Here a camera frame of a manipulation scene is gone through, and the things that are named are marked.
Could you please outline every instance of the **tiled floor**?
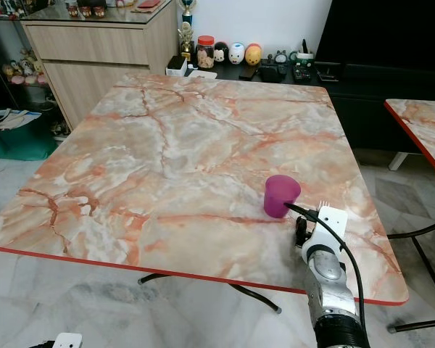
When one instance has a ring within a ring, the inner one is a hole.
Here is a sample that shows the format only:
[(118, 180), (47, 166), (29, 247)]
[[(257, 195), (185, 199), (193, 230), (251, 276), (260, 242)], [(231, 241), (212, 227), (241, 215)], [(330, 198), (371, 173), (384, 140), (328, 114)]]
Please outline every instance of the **tiled floor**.
[[(435, 222), (435, 171), (421, 156), (398, 172), (390, 153), (356, 152), (386, 230)], [(0, 159), (0, 210), (39, 162)], [(435, 233), (420, 237), (435, 265)], [(435, 319), (435, 288), (409, 241), (392, 241), (409, 285), (401, 307), (366, 306), (372, 347), (435, 347), (435, 328), (391, 335), (385, 325)], [(83, 334), (85, 348), (316, 347), (306, 296), (257, 289), (266, 306), (221, 283), (0, 253), (0, 348), (27, 348), (59, 332)]]

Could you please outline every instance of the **wooden cabinet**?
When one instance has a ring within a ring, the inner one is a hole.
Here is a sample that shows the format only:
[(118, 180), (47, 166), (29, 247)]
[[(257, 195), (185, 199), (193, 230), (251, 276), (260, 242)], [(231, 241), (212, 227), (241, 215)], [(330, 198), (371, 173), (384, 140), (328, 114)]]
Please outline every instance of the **wooden cabinet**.
[(75, 128), (108, 90), (126, 73), (149, 74), (148, 69), (114, 65), (47, 62), (43, 64), (70, 127)]
[(115, 21), (62, 20), (67, 12), (57, 4), (22, 21), (71, 129), (125, 73), (164, 75), (178, 53), (175, 1), (166, 0), (150, 17), (119, 17), (116, 11), (107, 10), (117, 15)]

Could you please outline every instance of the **red table edge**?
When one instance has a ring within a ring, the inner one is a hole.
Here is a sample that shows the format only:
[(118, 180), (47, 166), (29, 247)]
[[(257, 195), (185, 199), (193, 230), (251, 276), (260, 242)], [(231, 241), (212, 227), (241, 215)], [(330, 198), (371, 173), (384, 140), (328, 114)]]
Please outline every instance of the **red table edge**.
[[(273, 285), (266, 285), (266, 284), (259, 284), (259, 283), (251, 283), (249, 281), (235, 281), (235, 280), (231, 280), (231, 279), (210, 277), (207, 275), (197, 275), (197, 274), (191, 274), (191, 273), (175, 272), (175, 271), (171, 271), (171, 270), (157, 270), (154, 268), (145, 268), (145, 267), (130, 266), (130, 265), (118, 265), (118, 264), (109, 263), (109, 262), (76, 259), (74, 257), (41, 254), (39, 252), (26, 252), (26, 251), (22, 251), (22, 250), (8, 249), (8, 248), (4, 248), (1, 246), (0, 246), (0, 252), (8, 252), (10, 254), (19, 254), (19, 255), (25, 255), (25, 256), (31, 256), (31, 257), (40, 257), (40, 258), (51, 259), (51, 260), (83, 263), (83, 264), (87, 264), (87, 265), (104, 266), (104, 267), (111, 267), (111, 268), (121, 268), (121, 269), (125, 269), (125, 270), (137, 270), (137, 271), (149, 272), (149, 273), (159, 273), (159, 274), (165, 274), (168, 276), (178, 276), (178, 277), (184, 277), (184, 278), (200, 279), (203, 281), (217, 281), (220, 283), (237, 284), (237, 285), (242, 285), (242, 286), (252, 286), (255, 288), (291, 292), (291, 293), (295, 293), (295, 294), (306, 294), (306, 291), (304, 291), (304, 290), (286, 288), (285, 286), (273, 286)], [(401, 306), (404, 303), (406, 303), (408, 300), (409, 300), (409, 297), (405, 301), (401, 301), (401, 302), (380, 301), (380, 300), (376, 300), (376, 299), (364, 299), (364, 303), (368, 303), (371, 305), (381, 305), (381, 306), (390, 306), (391, 307), (391, 306)]]
[(435, 168), (435, 159), (432, 157), (430, 152), (426, 149), (426, 147), (421, 143), (421, 141), (418, 139), (417, 136), (410, 130), (410, 128), (407, 126), (407, 124), (401, 119), (401, 117), (397, 114), (396, 111), (393, 110), (393, 107), (390, 106), (390, 104), (387, 102), (387, 100), (384, 103), (385, 108), (391, 113), (391, 115), (394, 117), (394, 119), (401, 125), (401, 128), (405, 130), (405, 132), (408, 134), (408, 136), (414, 141), (414, 144), (417, 145), (417, 147), (422, 151), (423, 155), (426, 157), (426, 159), (434, 166)]

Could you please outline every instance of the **purple cup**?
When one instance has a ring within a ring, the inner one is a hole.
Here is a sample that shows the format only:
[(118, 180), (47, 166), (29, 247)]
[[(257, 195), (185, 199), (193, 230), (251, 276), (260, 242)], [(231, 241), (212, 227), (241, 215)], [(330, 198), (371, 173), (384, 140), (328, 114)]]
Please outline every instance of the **purple cup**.
[(287, 175), (273, 175), (266, 180), (264, 211), (272, 218), (283, 218), (289, 208), (283, 203), (295, 202), (301, 194), (299, 183)]

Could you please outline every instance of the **red lid jar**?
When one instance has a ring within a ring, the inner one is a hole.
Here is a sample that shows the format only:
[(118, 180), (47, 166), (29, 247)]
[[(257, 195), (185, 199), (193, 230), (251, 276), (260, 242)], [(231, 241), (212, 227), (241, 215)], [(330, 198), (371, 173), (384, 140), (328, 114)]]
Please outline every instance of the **red lid jar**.
[(215, 63), (215, 38), (209, 35), (198, 37), (196, 59), (201, 68), (210, 69), (213, 67)]

